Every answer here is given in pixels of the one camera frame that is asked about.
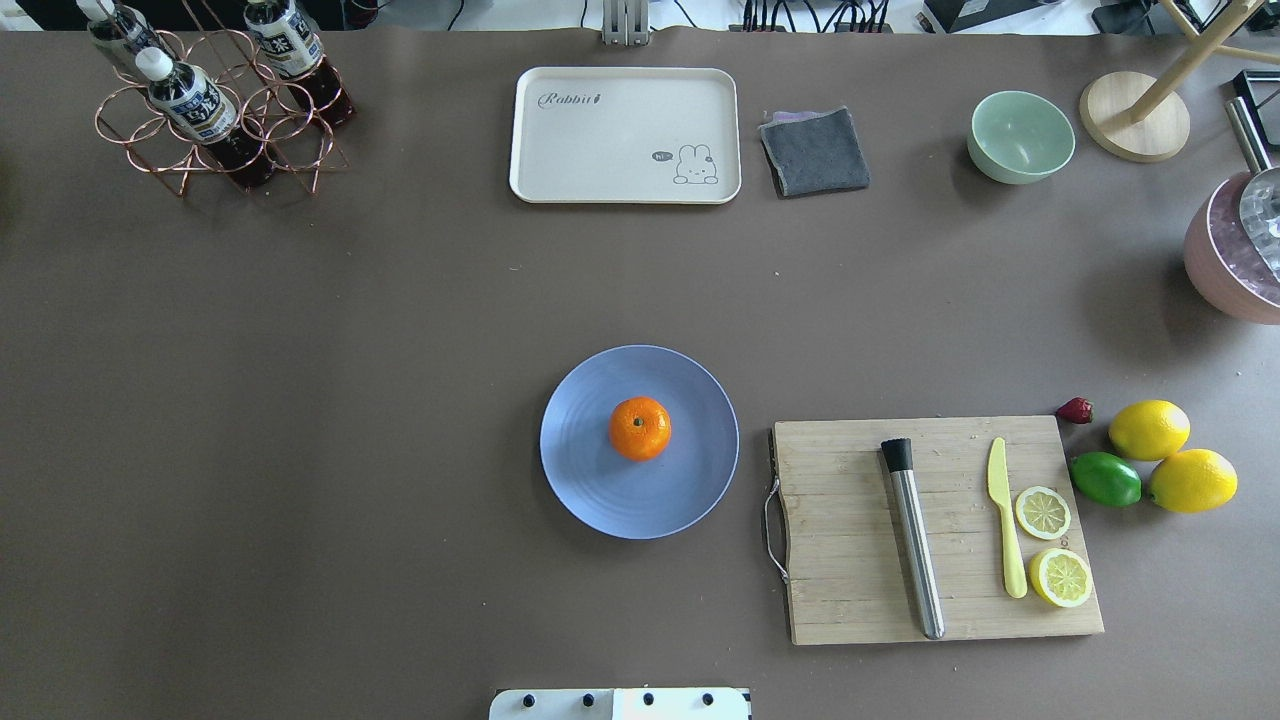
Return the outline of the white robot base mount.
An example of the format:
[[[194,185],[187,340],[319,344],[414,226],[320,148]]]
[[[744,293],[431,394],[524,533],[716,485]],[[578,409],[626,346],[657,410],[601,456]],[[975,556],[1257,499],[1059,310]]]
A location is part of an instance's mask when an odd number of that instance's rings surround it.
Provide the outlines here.
[[[732,687],[507,689],[489,719],[751,719],[750,691]]]

